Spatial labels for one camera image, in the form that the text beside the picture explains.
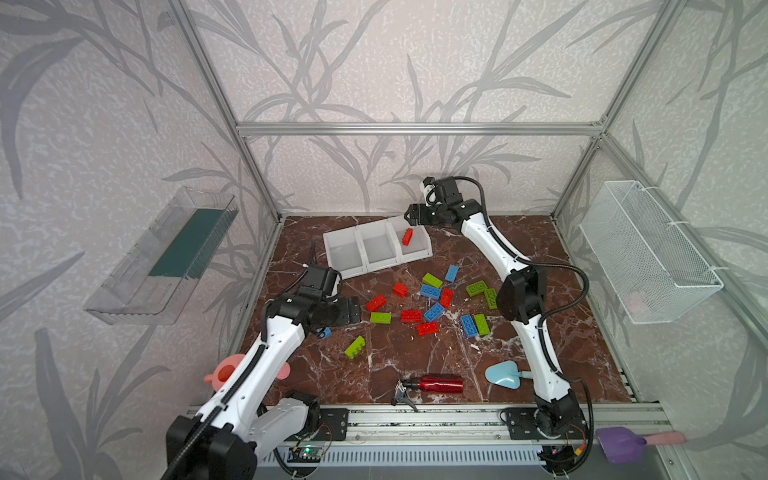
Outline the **red lego brick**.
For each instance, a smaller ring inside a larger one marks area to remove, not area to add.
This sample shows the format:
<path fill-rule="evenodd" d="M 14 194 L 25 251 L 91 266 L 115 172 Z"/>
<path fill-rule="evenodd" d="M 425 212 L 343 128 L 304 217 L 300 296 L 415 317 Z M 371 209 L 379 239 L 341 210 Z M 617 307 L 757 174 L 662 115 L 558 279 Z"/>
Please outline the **red lego brick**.
<path fill-rule="evenodd" d="M 392 288 L 392 292 L 400 298 L 405 298 L 408 294 L 408 289 L 402 283 L 396 283 Z"/>
<path fill-rule="evenodd" d="M 414 235 L 412 228 L 407 228 L 402 236 L 402 245 L 409 246 Z"/>
<path fill-rule="evenodd" d="M 449 309 L 451 307 L 452 299 L 454 296 L 454 291 L 449 288 L 444 288 L 441 290 L 440 298 L 439 298 L 439 304 L 444 309 Z"/>
<path fill-rule="evenodd" d="M 400 312 L 400 321 L 405 324 L 421 323 L 423 314 L 419 310 L 404 310 Z"/>
<path fill-rule="evenodd" d="M 369 301 L 365 308 L 367 311 L 374 313 L 379 312 L 387 303 L 387 298 L 383 295 L 378 295 L 371 301 Z"/>
<path fill-rule="evenodd" d="M 418 324 L 416 330 L 419 337 L 436 335 L 439 332 L 439 324 L 437 322 L 424 322 Z"/>

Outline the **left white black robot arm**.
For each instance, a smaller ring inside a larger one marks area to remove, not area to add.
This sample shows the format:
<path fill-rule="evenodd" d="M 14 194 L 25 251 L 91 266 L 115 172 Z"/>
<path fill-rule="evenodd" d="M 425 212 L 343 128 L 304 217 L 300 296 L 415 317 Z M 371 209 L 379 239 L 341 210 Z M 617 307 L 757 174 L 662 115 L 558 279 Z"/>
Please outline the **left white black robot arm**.
<path fill-rule="evenodd" d="M 318 330 L 359 319 L 356 298 L 341 295 L 342 274 L 309 265 L 265 303 L 260 335 L 230 378 L 192 417 L 177 417 L 166 432 L 165 479 L 251 479 L 258 463 L 293 435 L 319 427 L 315 396 L 294 393 L 262 411 L 281 368 Z"/>

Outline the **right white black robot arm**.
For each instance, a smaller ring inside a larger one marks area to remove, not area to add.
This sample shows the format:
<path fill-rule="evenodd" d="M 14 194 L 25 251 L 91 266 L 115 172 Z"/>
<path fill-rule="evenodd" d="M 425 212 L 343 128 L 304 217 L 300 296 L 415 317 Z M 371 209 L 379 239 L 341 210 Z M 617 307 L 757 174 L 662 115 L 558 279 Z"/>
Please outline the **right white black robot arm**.
<path fill-rule="evenodd" d="M 467 176 L 422 181 L 424 201 L 408 207 L 404 219 L 412 226 L 452 226 L 469 239 L 494 267 L 502 280 L 496 305 L 520 338 L 532 374 L 537 406 L 536 428 L 547 438 L 557 438 L 584 420 L 575 382 L 562 372 L 547 320 L 569 310 L 589 293 L 589 279 L 578 267 L 533 261 L 503 236 L 486 209 L 479 181 Z M 580 278 L 581 293 L 560 307 L 547 309 L 547 271 L 562 269 Z"/>

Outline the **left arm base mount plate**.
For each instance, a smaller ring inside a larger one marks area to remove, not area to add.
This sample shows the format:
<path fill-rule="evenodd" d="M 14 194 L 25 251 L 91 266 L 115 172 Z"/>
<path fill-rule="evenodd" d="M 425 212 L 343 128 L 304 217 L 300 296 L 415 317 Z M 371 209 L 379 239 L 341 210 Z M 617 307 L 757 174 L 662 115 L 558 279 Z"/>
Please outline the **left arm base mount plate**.
<path fill-rule="evenodd" d="M 318 430 L 312 439 L 324 442 L 345 441 L 349 427 L 350 410 L 323 407 L 319 412 Z"/>

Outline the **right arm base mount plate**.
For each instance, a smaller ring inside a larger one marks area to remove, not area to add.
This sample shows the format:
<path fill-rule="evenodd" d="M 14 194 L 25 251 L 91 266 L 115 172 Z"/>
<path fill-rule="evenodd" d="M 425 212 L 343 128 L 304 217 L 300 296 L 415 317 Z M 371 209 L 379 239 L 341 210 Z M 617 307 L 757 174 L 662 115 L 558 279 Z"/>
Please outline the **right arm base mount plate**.
<path fill-rule="evenodd" d="M 589 422 L 583 414 L 573 419 L 553 419 L 535 407 L 508 407 L 499 412 L 512 440 L 587 440 Z"/>

